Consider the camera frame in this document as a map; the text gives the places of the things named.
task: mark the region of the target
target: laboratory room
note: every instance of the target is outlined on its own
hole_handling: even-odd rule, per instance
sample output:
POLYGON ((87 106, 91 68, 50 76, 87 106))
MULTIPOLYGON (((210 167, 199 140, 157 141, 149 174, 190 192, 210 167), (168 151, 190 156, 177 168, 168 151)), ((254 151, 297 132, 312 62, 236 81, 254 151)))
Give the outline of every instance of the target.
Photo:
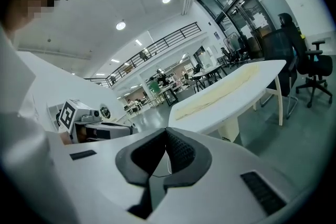
POLYGON ((7 222, 331 214, 332 4, 3 0, 7 222))

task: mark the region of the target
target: black office chair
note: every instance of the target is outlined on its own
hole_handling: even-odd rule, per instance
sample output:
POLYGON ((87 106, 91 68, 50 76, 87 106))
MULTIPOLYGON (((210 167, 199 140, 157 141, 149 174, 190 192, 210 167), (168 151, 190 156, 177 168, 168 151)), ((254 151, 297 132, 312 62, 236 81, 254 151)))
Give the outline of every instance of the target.
MULTIPOLYGON (((294 56, 293 47, 284 30, 276 30, 264 36, 264 55, 265 60, 286 61, 286 64, 279 73, 278 78, 281 87, 281 95, 288 97, 286 113, 286 118, 288 119, 298 103, 298 99, 292 96, 292 86, 294 85, 298 75, 295 67, 297 57, 294 56), (290 101, 292 99, 294 100, 294 104, 291 107, 290 101)), ((275 81, 273 81, 267 88, 276 90, 275 81)), ((273 96, 274 95, 272 94, 264 102, 260 101, 260 105, 264 106, 273 96)))
POLYGON ((230 69, 232 68, 232 66, 238 65, 238 57, 236 55, 231 55, 229 52, 226 51, 224 47, 222 47, 221 50, 222 53, 227 57, 230 69))
POLYGON ((321 55, 323 53, 320 50, 320 44, 324 44, 325 41, 315 41, 312 44, 316 45, 316 50, 307 50, 305 41, 301 38, 295 24, 292 22, 292 17, 287 13, 279 14, 281 21, 281 28, 284 30, 286 36, 291 41, 297 56, 297 69, 300 74, 308 74, 311 78, 306 78, 306 83, 296 87, 296 93, 299 93, 299 89, 312 87, 310 101, 307 107, 310 108, 313 102, 315 89, 318 88, 330 96, 329 104, 332 103, 332 94, 329 92, 327 82, 322 79, 322 76, 329 76, 332 72, 332 59, 330 56, 321 55))

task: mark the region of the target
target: railing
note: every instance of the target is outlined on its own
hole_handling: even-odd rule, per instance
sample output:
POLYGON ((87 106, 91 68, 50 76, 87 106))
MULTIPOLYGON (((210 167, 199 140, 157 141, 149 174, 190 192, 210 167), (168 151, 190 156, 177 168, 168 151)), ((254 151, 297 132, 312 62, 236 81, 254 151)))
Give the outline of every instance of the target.
POLYGON ((111 85, 108 84, 106 79, 86 79, 86 80, 90 80, 91 82, 93 82, 95 84, 98 84, 98 85, 101 85, 101 86, 104 86, 106 88, 111 87, 111 85))
POLYGON ((197 22, 189 24, 175 32, 170 33, 169 35, 159 39, 158 41, 150 44, 144 48, 141 52, 138 52, 136 55, 124 62, 119 68, 117 68, 112 74, 107 78, 102 79, 87 79, 96 84, 101 84, 104 87, 111 87, 122 77, 126 76, 132 70, 138 66, 145 63, 150 58, 156 56, 157 54, 163 52, 169 47, 175 45, 183 39, 186 39, 190 36, 195 35, 196 33, 201 32, 201 29, 197 25, 197 22))

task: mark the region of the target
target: white shirt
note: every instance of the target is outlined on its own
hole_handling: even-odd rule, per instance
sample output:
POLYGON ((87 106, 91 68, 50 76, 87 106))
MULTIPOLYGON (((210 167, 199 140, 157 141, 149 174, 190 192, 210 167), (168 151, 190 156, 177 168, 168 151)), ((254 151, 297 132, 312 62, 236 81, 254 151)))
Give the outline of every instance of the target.
POLYGON ((135 109, 135 102, 134 102, 134 101, 130 101, 130 102, 128 103, 128 107, 129 107, 129 108, 132 108, 132 109, 135 109))
POLYGON ((35 75, 20 59, 1 25, 0 77, 2 169, 46 222, 78 223, 76 211, 51 159, 45 131, 37 122, 30 92, 35 75))
POLYGON ((0 25, 0 112, 38 120, 30 87, 35 75, 20 59, 0 25))

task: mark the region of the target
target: gray floor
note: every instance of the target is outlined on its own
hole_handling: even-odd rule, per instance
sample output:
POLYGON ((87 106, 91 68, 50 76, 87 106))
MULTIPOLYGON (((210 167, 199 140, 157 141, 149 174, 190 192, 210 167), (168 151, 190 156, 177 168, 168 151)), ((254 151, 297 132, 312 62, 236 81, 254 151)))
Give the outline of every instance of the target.
MULTIPOLYGON (((335 93, 336 71, 326 79, 328 89, 335 93)), ((294 87, 304 83, 305 76, 298 74, 294 87)), ((242 146, 283 172, 300 190, 320 175, 330 146, 334 145, 336 101, 330 105, 329 97, 316 89, 313 106, 309 109, 306 105, 310 92, 311 89, 302 89, 295 94, 294 89, 299 103, 288 120, 284 117, 283 126, 278 125, 276 98, 263 108, 258 104, 256 112, 251 108, 238 118, 242 146)), ((189 88, 177 97, 183 100, 193 94, 193 89, 189 88)), ((283 98, 283 107, 286 111, 286 98, 283 98)), ((164 103, 134 117, 132 121, 139 131, 167 127, 170 110, 164 103)), ((210 135, 219 138, 216 132, 210 135)))

